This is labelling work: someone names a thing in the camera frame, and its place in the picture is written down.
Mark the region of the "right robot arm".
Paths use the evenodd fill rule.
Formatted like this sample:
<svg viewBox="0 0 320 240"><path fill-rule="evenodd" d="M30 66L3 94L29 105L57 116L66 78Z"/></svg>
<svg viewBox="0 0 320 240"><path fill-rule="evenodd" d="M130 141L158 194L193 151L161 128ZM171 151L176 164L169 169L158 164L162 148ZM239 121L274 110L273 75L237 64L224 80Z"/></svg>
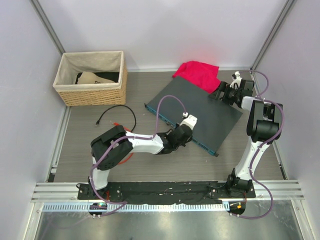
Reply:
<svg viewBox="0 0 320 240"><path fill-rule="evenodd" d="M253 186L254 173L266 149L279 139L283 128L283 106L259 96L253 96L253 80L232 83L222 81L209 95L214 100L249 112L246 134L248 142L238 165L229 174L223 188L230 197L242 197Z"/></svg>

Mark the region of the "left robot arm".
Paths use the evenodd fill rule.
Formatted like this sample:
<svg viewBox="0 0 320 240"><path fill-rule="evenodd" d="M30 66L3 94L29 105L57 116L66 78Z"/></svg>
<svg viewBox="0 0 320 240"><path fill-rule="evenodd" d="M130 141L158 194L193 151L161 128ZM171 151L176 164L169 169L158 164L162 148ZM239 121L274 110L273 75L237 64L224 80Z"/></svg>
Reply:
<svg viewBox="0 0 320 240"><path fill-rule="evenodd" d="M108 185L110 170L117 166L127 155L132 153L149 153L166 155L180 146L185 146L193 137L192 128L186 124L173 131L159 132L155 135L135 134L117 125L106 131L91 143L93 167L89 182L95 190Z"/></svg>

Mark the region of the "grey blue network switch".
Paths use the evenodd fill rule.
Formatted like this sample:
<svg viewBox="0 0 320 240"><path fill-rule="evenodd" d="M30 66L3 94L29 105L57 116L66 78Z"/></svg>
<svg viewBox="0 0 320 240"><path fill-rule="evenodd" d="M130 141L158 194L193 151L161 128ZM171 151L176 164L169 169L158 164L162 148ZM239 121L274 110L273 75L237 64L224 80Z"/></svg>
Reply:
<svg viewBox="0 0 320 240"><path fill-rule="evenodd" d="M165 98L160 105L158 118L175 127L183 120L183 111L186 110L197 118L192 141L217 157L218 149L243 113L221 100L209 98L209 93L181 77L174 78L144 105L145 108L156 115L159 101L167 95L175 96L178 100Z"/></svg>

